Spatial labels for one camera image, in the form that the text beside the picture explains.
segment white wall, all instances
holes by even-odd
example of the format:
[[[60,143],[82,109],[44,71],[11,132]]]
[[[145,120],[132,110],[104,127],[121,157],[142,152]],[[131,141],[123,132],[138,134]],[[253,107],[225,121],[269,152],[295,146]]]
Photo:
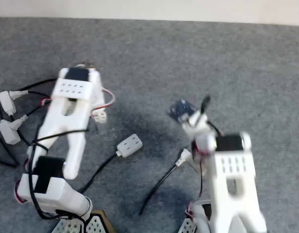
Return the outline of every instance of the white wall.
[[[299,0],[0,0],[0,17],[132,18],[299,25]]]

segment red and white wire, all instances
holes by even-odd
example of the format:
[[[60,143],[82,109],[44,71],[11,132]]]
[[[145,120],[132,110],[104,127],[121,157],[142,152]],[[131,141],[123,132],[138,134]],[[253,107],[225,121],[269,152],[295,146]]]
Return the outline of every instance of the red and white wire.
[[[97,109],[101,109],[101,108],[109,107],[110,105],[112,105],[115,102],[116,97],[115,97],[114,93],[112,93],[111,91],[109,91],[109,90],[107,90],[105,88],[103,88],[102,91],[104,91],[107,94],[109,94],[111,96],[111,100],[108,103],[106,103],[106,104],[103,104],[101,106],[98,106],[98,107],[92,109],[92,111],[97,110]]]
[[[19,185],[19,182],[20,182],[21,180],[19,180],[19,181],[17,181],[16,183],[15,183],[15,187],[14,187],[14,197],[15,197],[15,199],[17,200],[17,202],[19,203],[19,204],[24,204],[24,203],[26,203],[27,202],[27,200],[22,200],[20,197],[19,197],[19,195],[18,195],[18,185]]]

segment cable connector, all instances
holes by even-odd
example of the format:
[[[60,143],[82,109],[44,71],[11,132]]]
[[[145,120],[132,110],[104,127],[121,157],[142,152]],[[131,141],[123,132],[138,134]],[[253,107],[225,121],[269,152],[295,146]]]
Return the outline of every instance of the cable connector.
[[[134,133],[117,145],[116,154],[125,158],[142,148],[142,146],[143,143],[140,138]]]
[[[192,157],[192,154],[186,148],[180,154],[179,159],[175,162],[176,166],[181,166],[184,162],[187,162]]]
[[[16,100],[22,96],[28,95],[28,90],[25,91],[9,91],[11,99]]]
[[[107,122],[107,113],[104,110],[93,110],[91,116],[96,123],[104,124]]]
[[[17,133],[17,130],[27,118],[28,117],[24,115],[13,122],[7,120],[0,121],[0,132],[6,143],[15,145],[21,140],[19,134]]]
[[[8,91],[0,92],[0,103],[3,110],[8,114],[8,116],[11,116],[17,112],[13,99],[11,99]]]

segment white cable end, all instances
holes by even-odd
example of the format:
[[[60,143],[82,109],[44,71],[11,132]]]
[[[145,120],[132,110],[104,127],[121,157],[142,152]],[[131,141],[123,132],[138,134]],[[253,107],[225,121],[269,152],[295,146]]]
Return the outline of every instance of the white cable end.
[[[179,159],[176,161],[176,166],[181,166],[184,162],[187,162],[192,157],[192,154],[186,148],[183,149]]]
[[[17,98],[20,98],[24,95],[28,94],[28,90],[25,91],[9,91],[9,95],[11,99],[16,100]]]
[[[116,155],[117,155],[118,157],[122,156],[122,154],[121,154],[120,151],[116,151]]]
[[[138,151],[142,146],[140,138],[134,133],[117,145],[116,154],[125,158]]]
[[[13,99],[11,99],[8,91],[0,92],[0,103],[3,110],[8,114],[8,116],[11,116],[17,112],[13,103]]]
[[[21,118],[12,122],[7,120],[0,121],[0,132],[6,143],[15,145],[21,140],[17,130],[27,118],[26,115],[23,115]]]
[[[0,132],[4,141],[10,145],[15,145],[21,139],[16,130],[12,129],[10,126],[11,122],[7,120],[0,121]]]

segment red wire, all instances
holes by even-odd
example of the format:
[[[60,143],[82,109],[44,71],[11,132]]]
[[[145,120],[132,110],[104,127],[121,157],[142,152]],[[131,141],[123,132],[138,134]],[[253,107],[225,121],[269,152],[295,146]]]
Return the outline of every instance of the red wire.
[[[16,196],[18,202],[21,203],[21,204],[24,204],[24,203],[27,202],[27,200],[22,200],[22,199],[19,197],[19,195],[18,195],[18,185],[19,185],[19,182],[20,182],[20,181],[21,181],[21,180],[19,180],[19,181],[16,182],[16,184],[15,184],[15,189],[14,189],[14,193],[15,193],[15,196]]]

